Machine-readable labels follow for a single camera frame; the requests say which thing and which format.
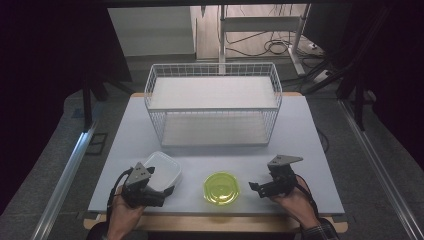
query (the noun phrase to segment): hand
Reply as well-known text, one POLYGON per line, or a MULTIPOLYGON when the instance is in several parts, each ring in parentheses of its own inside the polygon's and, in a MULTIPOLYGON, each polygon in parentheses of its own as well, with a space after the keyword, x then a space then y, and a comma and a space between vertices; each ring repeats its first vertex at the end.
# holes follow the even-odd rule
POLYGON ((130 208, 125 200, 120 195, 122 186, 118 187, 116 195, 112 203, 112 215, 110 217, 109 230, 107 232, 107 239, 115 240, 122 239, 130 233, 143 214, 145 206, 137 208, 130 208))
MULTIPOLYGON (((296 176, 297 182, 308 192, 309 188, 306 182, 299 176, 296 176)), ((273 196, 270 199, 283 207, 290 217, 300 223, 303 229, 309 229, 320 225, 315 216, 314 209, 309 203, 309 198, 302 191, 294 188, 287 196, 273 196)))

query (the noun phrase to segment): metal frame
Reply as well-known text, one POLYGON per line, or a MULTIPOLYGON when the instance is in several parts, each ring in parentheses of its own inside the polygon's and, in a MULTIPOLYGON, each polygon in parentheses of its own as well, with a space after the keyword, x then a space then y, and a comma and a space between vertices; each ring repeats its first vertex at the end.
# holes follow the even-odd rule
POLYGON ((384 192, 387 195, 390 203, 393 206, 396 214, 398 215, 403 227, 406 230, 410 239, 424 239, 424 235, 420 226, 418 226, 417 220, 415 219, 414 214, 410 210, 407 202, 400 194, 399 190, 396 188, 393 180, 389 176, 386 168, 384 167, 383 162, 375 151, 371 141, 368 139, 365 131, 362 131, 360 127, 355 123, 355 119, 352 117, 354 115, 352 109, 350 108, 350 103, 348 100, 339 100, 339 104, 347 118, 352 131, 356 135, 359 144, 364 149, 367 159, 374 170, 375 175, 380 181, 381 186, 383 187, 384 192))
POLYGON ((259 31, 291 31, 296 32, 293 45, 287 46, 288 53, 293 62, 298 76, 305 76, 302 62, 297 55, 300 37, 305 27, 310 4, 307 4, 300 17, 230 17, 225 18, 225 5, 221 5, 220 17, 220 46, 219 63, 225 63, 225 41, 226 32, 259 32, 259 31))

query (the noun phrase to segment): petri dish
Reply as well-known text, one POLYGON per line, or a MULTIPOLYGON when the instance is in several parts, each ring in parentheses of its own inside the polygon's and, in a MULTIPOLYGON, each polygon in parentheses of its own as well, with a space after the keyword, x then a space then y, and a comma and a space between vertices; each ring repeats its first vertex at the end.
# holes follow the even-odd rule
POLYGON ((240 194, 237 179, 227 172, 216 172, 203 183, 205 199, 218 206, 234 202, 240 194))

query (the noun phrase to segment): white wire basket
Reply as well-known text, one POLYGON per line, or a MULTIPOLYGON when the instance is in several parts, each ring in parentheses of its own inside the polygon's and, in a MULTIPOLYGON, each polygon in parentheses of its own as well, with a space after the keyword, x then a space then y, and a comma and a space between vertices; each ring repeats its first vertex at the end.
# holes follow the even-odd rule
POLYGON ((145 104, 162 146, 260 146, 282 92, 273 63, 155 64, 145 104))

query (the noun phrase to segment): wall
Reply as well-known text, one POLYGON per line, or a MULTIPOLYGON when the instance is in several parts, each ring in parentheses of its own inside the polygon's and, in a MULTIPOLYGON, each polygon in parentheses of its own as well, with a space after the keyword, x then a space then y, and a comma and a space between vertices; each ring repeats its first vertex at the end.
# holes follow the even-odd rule
POLYGON ((190 7, 108 11, 126 57, 194 53, 190 7))

